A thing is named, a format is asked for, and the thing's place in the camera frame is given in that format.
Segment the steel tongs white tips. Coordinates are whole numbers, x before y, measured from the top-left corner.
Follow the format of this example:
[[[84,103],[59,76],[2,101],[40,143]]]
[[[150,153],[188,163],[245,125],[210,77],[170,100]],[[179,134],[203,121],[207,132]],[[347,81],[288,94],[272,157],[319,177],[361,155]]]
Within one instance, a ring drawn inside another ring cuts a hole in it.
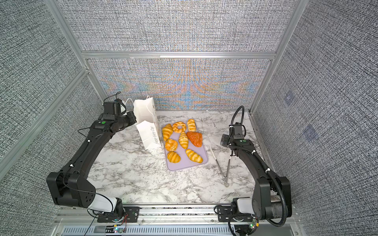
[[[215,160],[215,163],[223,180],[224,186],[226,188],[230,187],[230,157],[226,157],[224,149],[220,148],[219,146],[211,145],[209,149],[212,157]]]

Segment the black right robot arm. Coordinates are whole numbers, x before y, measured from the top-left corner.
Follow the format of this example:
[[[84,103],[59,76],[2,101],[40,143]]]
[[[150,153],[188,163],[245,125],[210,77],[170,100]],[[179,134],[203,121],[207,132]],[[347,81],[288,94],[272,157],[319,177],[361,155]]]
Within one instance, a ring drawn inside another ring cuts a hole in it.
[[[252,141],[232,139],[224,134],[221,145],[239,157],[255,180],[250,200],[253,214],[259,220],[268,220],[280,227],[292,216],[291,186],[286,177],[277,175],[259,156]]]

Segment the yellow bun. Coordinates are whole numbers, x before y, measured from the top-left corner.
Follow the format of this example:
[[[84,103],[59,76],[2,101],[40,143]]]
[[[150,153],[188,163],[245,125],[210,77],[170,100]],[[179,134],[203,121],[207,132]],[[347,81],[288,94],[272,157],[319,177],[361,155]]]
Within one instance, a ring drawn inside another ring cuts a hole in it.
[[[180,155],[175,151],[170,151],[167,154],[167,159],[170,163],[179,163],[181,161]]]

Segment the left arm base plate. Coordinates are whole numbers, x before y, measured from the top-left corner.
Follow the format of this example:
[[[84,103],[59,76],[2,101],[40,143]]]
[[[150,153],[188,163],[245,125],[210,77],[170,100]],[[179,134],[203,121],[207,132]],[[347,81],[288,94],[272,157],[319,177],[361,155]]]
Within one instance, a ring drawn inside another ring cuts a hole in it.
[[[140,207],[127,206],[116,209],[114,212],[101,213],[98,218],[98,223],[136,223],[139,217]]]

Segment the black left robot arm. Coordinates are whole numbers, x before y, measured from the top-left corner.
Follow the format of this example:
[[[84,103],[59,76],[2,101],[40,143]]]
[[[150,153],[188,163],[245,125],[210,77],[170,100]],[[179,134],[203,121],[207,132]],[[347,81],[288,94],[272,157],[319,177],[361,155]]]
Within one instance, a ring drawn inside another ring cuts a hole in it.
[[[119,131],[136,123],[132,111],[120,116],[102,115],[88,127],[88,134],[75,155],[58,172],[51,172],[47,185],[53,202],[59,206],[82,207],[100,212],[114,212],[117,198],[96,192],[87,180],[89,171],[102,148]]]

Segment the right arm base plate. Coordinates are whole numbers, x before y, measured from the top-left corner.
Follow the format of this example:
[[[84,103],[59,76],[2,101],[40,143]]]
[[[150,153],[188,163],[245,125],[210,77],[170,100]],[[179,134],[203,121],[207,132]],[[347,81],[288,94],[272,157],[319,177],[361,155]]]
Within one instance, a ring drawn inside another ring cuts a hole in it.
[[[228,220],[230,220],[230,222],[250,222],[253,217],[256,217],[254,214],[241,213],[235,207],[224,205],[216,205],[214,212],[218,217],[218,221],[225,223],[227,223]]]

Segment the white paper bag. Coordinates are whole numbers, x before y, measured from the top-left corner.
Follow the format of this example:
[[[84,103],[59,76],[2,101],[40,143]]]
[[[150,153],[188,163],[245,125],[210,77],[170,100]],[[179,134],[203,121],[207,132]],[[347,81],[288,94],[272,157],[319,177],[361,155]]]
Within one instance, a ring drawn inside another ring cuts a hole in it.
[[[149,151],[160,149],[160,131],[154,98],[147,96],[144,100],[136,99],[135,101],[128,98],[123,104],[126,106],[128,101],[132,102],[133,112],[136,117],[135,125],[145,149]]]

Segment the long striped bread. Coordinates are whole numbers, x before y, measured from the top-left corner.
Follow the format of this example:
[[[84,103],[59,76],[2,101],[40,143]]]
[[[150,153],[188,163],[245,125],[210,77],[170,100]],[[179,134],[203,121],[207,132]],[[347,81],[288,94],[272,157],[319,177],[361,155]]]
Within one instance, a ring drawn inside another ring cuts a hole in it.
[[[193,151],[192,149],[186,149],[185,153],[186,153],[187,157],[189,158],[189,160],[196,162],[196,163],[202,163],[203,162],[203,158],[199,154],[197,154],[195,151]]]

